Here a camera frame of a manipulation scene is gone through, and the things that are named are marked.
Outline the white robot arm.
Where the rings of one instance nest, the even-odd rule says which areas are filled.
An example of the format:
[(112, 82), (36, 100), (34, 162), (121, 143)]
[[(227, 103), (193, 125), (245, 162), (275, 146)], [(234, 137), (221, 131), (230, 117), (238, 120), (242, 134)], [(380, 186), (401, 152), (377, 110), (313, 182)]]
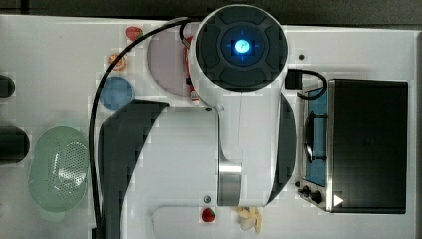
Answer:
[(196, 102), (133, 100), (100, 129), (105, 239), (153, 239), (162, 207), (263, 207), (289, 181), (297, 136), (283, 94), (283, 27), (248, 5), (222, 7), (188, 50)]

